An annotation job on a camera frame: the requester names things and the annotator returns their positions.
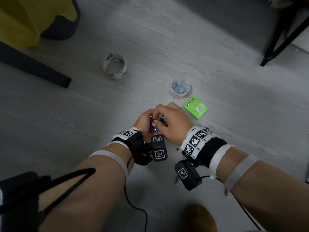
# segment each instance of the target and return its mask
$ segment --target green box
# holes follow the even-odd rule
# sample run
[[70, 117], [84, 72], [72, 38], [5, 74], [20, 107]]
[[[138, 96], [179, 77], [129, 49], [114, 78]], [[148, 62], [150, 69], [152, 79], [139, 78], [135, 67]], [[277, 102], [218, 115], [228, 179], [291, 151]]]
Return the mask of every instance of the green box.
[[184, 108], [187, 109], [196, 119], [200, 119], [205, 112], [207, 112], [208, 107], [205, 106], [196, 96], [192, 96], [184, 105]]

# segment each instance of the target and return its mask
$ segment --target leg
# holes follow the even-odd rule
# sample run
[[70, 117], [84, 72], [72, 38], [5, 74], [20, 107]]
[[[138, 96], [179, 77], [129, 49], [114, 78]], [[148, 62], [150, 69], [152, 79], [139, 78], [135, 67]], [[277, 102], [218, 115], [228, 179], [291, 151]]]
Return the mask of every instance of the leg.
[[210, 212], [198, 204], [189, 205], [183, 215], [181, 232], [218, 232]]
[[288, 44], [291, 43], [296, 38], [295, 37], [291, 42], [289, 42], [280, 52], [278, 52], [278, 54], [275, 57], [273, 57], [273, 58], [271, 57], [273, 55], [274, 49], [276, 47], [276, 44], [277, 44], [282, 32], [287, 28], [288, 25], [292, 24], [292, 20], [293, 20], [293, 17], [295, 16], [295, 14], [296, 14], [297, 9], [298, 9], [298, 6], [296, 4], [294, 4], [292, 6], [284, 8], [280, 11], [280, 17], [279, 17], [278, 23], [277, 23], [276, 28], [275, 28], [275, 33], [272, 37], [272, 40], [271, 40], [271, 43], [269, 44], [268, 49], [266, 50], [266, 53], [264, 55], [263, 61], [261, 62], [260, 66], [262, 66], [262, 67], [265, 66], [268, 61], [270, 61], [270, 60], [274, 59], [276, 56], [278, 56], [278, 54], [280, 54], [282, 52], [282, 50], [284, 50], [288, 46]]
[[0, 62], [67, 88], [71, 78], [0, 42]]

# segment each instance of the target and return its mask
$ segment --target hand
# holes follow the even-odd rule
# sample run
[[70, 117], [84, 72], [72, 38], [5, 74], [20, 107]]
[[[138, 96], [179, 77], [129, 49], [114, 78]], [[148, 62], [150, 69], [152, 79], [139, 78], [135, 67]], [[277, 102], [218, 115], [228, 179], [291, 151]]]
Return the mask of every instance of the hand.
[[[166, 127], [157, 119], [166, 117]], [[170, 141], [181, 146], [187, 132], [194, 126], [190, 118], [175, 103], [170, 102], [167, 106], [159, 104], [153, 112], [154, 123], [160, 132]]]
[[149, 109], [148, 111], [145, 111], [144, 113], [142, 113], [133, 126], [141, 131], [145, 142], [151, 142], [151, 137], [153, 135], [159, 134], [156, 132], [149, 131], [149, 126], [150, 126], [149, 117], [152, 116], [154, 111], [155, 111], [154, 109]]

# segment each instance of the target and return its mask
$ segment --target white tape roll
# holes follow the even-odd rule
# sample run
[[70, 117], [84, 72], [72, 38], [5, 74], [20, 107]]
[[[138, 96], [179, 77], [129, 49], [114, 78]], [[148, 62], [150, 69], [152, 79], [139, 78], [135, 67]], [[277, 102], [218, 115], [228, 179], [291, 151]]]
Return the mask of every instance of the white tape roll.
[[[120, 72], [118, 73], [111, 73], [107, 70], [107, 66], [111, 63], [111, 62], [123, 62], [123, 68], [122, 70], [120, 70]], [[126, 62], [123, 59], [123, 57], [119, 54], [116, 53], [110, 53], [108, 55], [106, 55], [103, 59], [103, 63], [102, 63], [102, 67], [103, 70], [109, 74], [109, 77], [113, 80], [119, 80], [121, 78], [123, 78], [126, 74], [127, 74], [127, 66], [126, 66]]]

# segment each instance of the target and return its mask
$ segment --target forearm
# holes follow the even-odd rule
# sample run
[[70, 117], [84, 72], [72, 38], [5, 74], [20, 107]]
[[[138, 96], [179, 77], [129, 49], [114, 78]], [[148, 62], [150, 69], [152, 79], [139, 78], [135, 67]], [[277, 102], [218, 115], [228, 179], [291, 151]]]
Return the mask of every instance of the forearm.
[[[216, 175], [223, 182], [246, 153], [230, 148]], [[268, 231], [307, 231], [309, 185], [265, 162], [258, 161], [239, 179], [232, 193]]]
[[[125, 163], [131, 152], [120, 144], [110, 144], [103, 150], [117, 154]], [[107, 156], [95, 155], [73, 171], [95, 168], [96, 172], [75, 189], [46, 218], [40, 231], [100, 231], [123, 191], [125, 175], [120, 165]], [[42, 210], [71, 187], [81, 177], [72, 179], [40, 196]]]

